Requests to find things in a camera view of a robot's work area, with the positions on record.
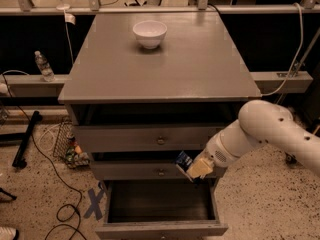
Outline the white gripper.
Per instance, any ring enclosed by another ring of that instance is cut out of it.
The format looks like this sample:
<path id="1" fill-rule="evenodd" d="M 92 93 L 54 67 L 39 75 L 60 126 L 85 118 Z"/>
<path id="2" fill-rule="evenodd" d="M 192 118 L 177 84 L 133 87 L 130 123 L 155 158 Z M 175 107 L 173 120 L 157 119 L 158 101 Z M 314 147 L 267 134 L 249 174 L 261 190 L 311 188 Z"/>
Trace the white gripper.
<path id="1" fill-rule="evenodd" d="M 201 152 L 187 169 L 187 175 L 192 178 L 203 179 L 213 172 L 214 165 L 227 168 L 238 160 L 223 145 L 220 133 L 214 135 L 206 144 L 205 152 Z"/>

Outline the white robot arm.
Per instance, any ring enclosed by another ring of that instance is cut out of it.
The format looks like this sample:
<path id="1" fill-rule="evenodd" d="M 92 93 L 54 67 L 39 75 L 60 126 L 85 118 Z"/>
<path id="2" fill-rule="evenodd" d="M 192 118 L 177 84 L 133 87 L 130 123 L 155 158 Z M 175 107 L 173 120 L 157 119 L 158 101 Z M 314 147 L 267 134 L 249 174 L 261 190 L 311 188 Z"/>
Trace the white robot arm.
<path id="1" fill-rule="evenodd" d="M 293 155 L 305 168 L 320 175 L 320 138 L 299 126 L 287 108 L 263 100 L 244 104 L 238 119 L 207 142 L 186 174 L 191 179 L 204 178 L 214 167 L 226 168 L 266 144 Z"/>

